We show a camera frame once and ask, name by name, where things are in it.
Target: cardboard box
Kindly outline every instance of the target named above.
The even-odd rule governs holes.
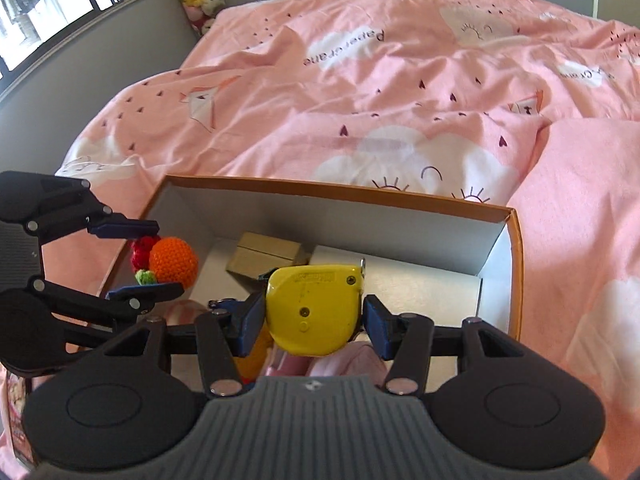
[[[317,246],[312,262],[319,263],[323,251],[333,263],[340,263],[340,251],[365,255],[365,291],[393,312],[415,310],[457,326],[479,316],[520,336],[522,240],[510,208],[363,187],[168,176],[145,217],[158,220],[162,236],[183,238],[195,250],[200,272],[185,297],[204,305],[247,297],[225,268],[242,234],[252,232]],[[103,294],[134,283],[128,257],[123,245]],[[180,360],[174,361],[177,376]],[[444,375],[455,373],[445,368]]]
[[[308,260],[302,245],[257,233],[244,233],[226,264],[226,271],[257,280],[271,269],[303,265]]]

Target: pink blanket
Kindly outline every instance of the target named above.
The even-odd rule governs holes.
[[[113,98],[58,174],[134,217],[165,173],[514,206],[522,340],[601,395],[594,463],[622,479],[640,464],[638,66],[640,30],[540,0],[258,2]],[[119,247],[60,240],[47,276],[95,293]]]

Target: gray ribbed panel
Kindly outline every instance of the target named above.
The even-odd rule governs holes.
[[[25,288],[32,276],[41,273],[38,239],[24,232],[20,224],[0,221],[0,240],[0,292]]]
[[[87,474],[44,465],[31,480],[604,480],[586,461],[548,472],[485,465],[449,444],[417,399],[366,378],[262,378],[208,403],[193,431],[160,458]]]

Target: open box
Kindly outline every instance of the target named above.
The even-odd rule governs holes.
[[[513,209],[409,192],[309,182],[167,176],[145,209],[161,236],[182,238],[200,259],[185,298],[237,298],[248,292],[226,264],[244,232],[300,242],[312,264],[367,261],[364,294],[393,313],[418,312],[459,326],[479,316],[520,336],[522,240]],[[102,293],[135,284],[124,247]],[[162,313],[159,304],[154,313]],[[172,373],[193,387],[194,356]],[[431,360],[428,391],[456,373],[455,358]]]

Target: small brown box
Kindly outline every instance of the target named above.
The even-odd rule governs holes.
[[[256,233],[244,233],[226,270],[257,280],[276,267],[306,264],[308,257],[299,243]]]

